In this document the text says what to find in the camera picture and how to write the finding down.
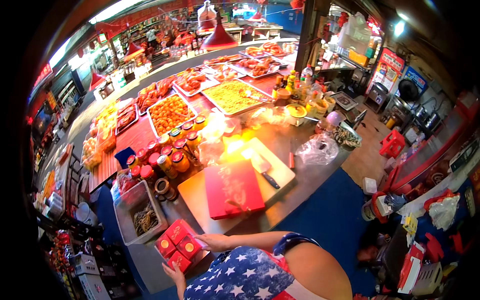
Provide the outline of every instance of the woman's hand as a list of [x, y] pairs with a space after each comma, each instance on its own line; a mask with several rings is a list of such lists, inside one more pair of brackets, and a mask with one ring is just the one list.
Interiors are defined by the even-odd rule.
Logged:
[[162, 263], [162, 266], [163, 266], [163, 270], [165, 271], [165, 273], [173, 279], [173, 282], [175, 282], [175, 285], [177, 287], [182, 287], [182, 286], [186, 286], [186, 281], [185, 281], [185, 275], [183, 275], [183, 273], [180, 271], [180, 268], [179, 266], [177, 266], [177, 263], [176, 262], [172, 262], [172, 265], [173, 265], [173, 268], [175, 270], [172, 270], [170, 269], [169, 266], [167, 266], [166, 264]]
[[232, 249], [231, 237], [228, 237], [223, 234], [202, 234], [195, 235], [194, 238], [201, 240], [207, 246], [202, 247], [203, 250], [212, 251], [212, 252], [223, 252]]

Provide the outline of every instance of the hanging lamp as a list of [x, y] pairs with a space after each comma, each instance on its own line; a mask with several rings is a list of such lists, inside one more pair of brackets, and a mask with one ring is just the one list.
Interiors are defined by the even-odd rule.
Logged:
[[136, 56], [142, 54], [145, 51], [142, 47], [139, 47], [137, 44], [131, 42], [128, 46], [127, 54], [123, 57], [123, 61], [129, 61]]
[[228, 34], [223, 28], [222, 17], [220, 16], [220, 12], [217, 12], [215, 30], [203, 42], [200, 49], [211, 51], [211, 50], [233, 48], [238, 45], [239, 45], [238, 42], [235, 41], [235, 39], [230, 34]]
[[99, 75], [92, 70], [92, 80], [90, 81], [90, 88], [88, 91], [94, 90], [97, 86], [99, 86], [102, 82], [105, 81], [105, 76]]

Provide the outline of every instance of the red plastic stool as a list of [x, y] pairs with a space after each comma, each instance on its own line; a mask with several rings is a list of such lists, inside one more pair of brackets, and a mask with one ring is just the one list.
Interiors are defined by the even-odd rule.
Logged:
[[405, 147], [405, 139], [398, 131], [392, 130], [391, 133], [380, 141], [380, 144], [382, 144], [382, 148], [378, 151], [380, 155], [387, 158], [396, 158], [402, 151], [403, 147]]

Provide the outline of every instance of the red box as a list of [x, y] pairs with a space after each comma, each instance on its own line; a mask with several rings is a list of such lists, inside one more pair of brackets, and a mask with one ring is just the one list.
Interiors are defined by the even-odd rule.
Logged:
[[173, 265], [172, 263], [173, 262], [176, 262], [177, 263], [177, 266], [179, 266], [180, 268], [180, 271], [182, 273], [185, 273], [185, 271], [187, 271], [188, 267], [192, 264], [191, 261], [189, 261], [188, 259], [185, 258], [185, 256], [183, 256], [180, 252], [178, 251], [175, 251], [172, 255], [172, 257], [170, 257], [169, 261], [168, 261], [168, 265], [170, 266], [170, 268], [172, 268], [172, 270], [175, 270], [173, 268]]
[[171, 257], [175, 250], [177, 250], [173, 242], [165, 233], [156, 240], [155, 246], [165, 259]]
[[188, 260], [192, 260], [192, 258], [200, 252], [202, 246], [190, 234], [187, 234], [177, 245], [177, 249]]
[[172, 225], [165, 231], [165, 234], [170, 238], [170, 240], [178, 245], [180, 241], [187, 235], [195, 235], [196, 232], [188, 225], [184, 220], [176, 220]]
[[242, 211], [255, 212], [265, 208], [250, 160], [207, 167], [204, 172], [208, 212], [213, 220], [232, 218]]

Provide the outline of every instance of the american flag shirt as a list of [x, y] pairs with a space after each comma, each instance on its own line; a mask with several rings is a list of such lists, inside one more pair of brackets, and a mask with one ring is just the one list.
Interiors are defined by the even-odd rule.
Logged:
[[325, 300], [302, 286], [285, 261], [286, 249], [301, 242], [320, 246], [299, 233], [289, 233], [274, 246], [273, 253], [248, 246], [224, 252], [187, 286], [184, 300]]

